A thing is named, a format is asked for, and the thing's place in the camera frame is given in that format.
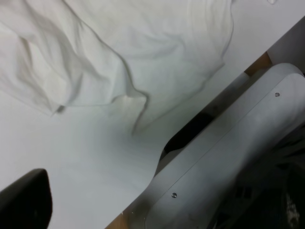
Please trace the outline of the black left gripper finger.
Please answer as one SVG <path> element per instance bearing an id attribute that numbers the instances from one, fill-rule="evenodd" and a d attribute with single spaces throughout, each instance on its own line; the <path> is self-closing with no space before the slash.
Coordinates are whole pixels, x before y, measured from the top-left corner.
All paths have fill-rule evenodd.
<path id="1" fill-rule="evenodd" d="M 48 173 L 34 169 L 0 192 L 2 229 L 46 229 L 52 216 Z"/>

